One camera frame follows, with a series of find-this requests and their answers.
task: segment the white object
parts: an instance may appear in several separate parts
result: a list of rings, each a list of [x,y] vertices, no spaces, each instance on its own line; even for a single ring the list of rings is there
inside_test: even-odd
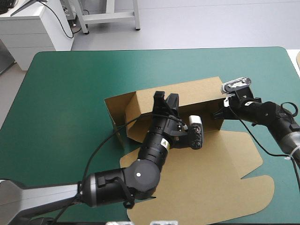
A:
[[[28,70],[36,53],[70,51],[74,40],[66,37],[53,12],[39,2],[11,17],[25,1],[19,0],[13,9],[0,15],[0,39],[22,70]],[[46,5],[56,13],[71,37],[60,0],[49,0]]]
[[[139,17],[139,7],[137,4],[138,0],[133,0],[133,11],[130,12],[119,12],[115,13],[115,0],[107,0],[106,1],[106,13],[103,14],[92,14],[85,15],[83,13],[83,7],[81,5],[80,0],[73,0],[73,4],[75,7],[76,14],[78,16],[82,31],[85,34],[88,34],[89,31],[87,29],[88,24],[95,23],[111,23],[111,22],[122,22],[127,20],[135,20],[135,29],[139,30],[140,27],[140,17]]]
[[[288,49],[286,51],[287,51],[289,57],[291,58],[292,64],[294,65],[298,76],[300,77],[300,69],[299,69],[299,66],[298,66],[298,63],[296,60],[297,54],[300,52],[300,49]]]

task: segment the flattened cardboard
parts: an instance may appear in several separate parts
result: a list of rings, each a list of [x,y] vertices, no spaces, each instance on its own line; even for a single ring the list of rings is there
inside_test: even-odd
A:
[[[131,221],[138,225],[153,220],[212,224],[259,212],[270,203],[274,194],[270,176],[241,179],[263,163],[248,134],[215,131],[206,133],[204,141],[200,150],[169,151],[156,198],[128,210]],[[137,153],[125,155],[121,167],[135,161]]]
[[[178,220],[181,225],[217,223],[256,213],[265,208],[274,194],[269,176],[241,179],[263,161],[250,136],[242,132],[220,131],[222,120],[211,114],[225,98],[218,77],[137,90],[105,100],[114,127],[141,114],[150,113],[155,91],[178,93],[180,117],[200,115],[204,127],[204,146],[200,150],[171,149],[153,196],[128,211],[135,224],[153,220]],[[150,126],[148,117],[127,127],[127,135],[142,142]],[[137,159],[138,150],[125,155],[121,167]]]
[[[296,60],[297,60],[298,66],[300,68],[300,52],[298,53]]]

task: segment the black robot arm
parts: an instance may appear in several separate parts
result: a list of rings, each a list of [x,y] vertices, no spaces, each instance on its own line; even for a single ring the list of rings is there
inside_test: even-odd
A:
[[[138,153],[129,167],[92,173],[82,189],[82,201],[91,207],[124,202],[132,208],[134,200],[150,198],[160,179],[160,172],[169,149],[191,147],[199,149],[203,143],[203,127],[198,116],[190,116],[190,126],[181,121],[178,113],[179,96],[165,93],[154,95],[152,125]]]
[[[55,224],[51,218],[31,218],[78,203],[97,207],[123,202],[130,209],[135,199],[151,197],[169,149],[199,149],[203,144],[200,117],[190,116],[187,127],[179,117],[178,94],[171,94],[167,99],[164,95],[162,91],[154,95],[152,124],[133,164],[127,168],[91,173],[82,183],[67,185],[25,187],[12,180],[0,180],[0,224]]]
[[[277,105],[274,102],[262,103],[262,100],[253,97],[249,78],[238,78],[224,83],[221,91],[227,94],[224,105],[213,114],[214,119],[245,120],[255,125],[264,125],[281,148],[291,155],[300,167],[300,127],[294,117],[298,108],[294,103]],[[295,113],[284,108],[284,104],[291,104]]]

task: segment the cardboard sheet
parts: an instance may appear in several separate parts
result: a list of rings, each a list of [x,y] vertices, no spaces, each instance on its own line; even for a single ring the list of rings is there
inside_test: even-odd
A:
[[[137,153],[125,155],[121,167],[135,161]],[[241,178],[262,163],[248,134],[205,133],[202,149],[169,151],[156,198],[137,203],[128,216],[137,225],[153,220],[204,225],[259,212],[272,200],[273,179],[267,175]]]
[[[298,66],[300,68],[300,52],[298,53],[296,60],[297,60]]]

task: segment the white desk frame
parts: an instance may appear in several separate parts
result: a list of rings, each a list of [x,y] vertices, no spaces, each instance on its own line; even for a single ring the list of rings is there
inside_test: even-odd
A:
[[[133,0],[133,11],[131,12],[120,12],[115,13],[114,3],[115,0],[107,0],[106,2],[106,13],[103,14],[92,14],[85,15],[83,13],[83,8],[80,0],[73,0],[76,14],[78,16],[82,31],[85,34],[89,34],[86,25],[95,23],[111,23],[111,22],[121,22],[135,19],[135,29],[140,30],[140,17],[139,17],[139,7],[137,4],[138,0]]]

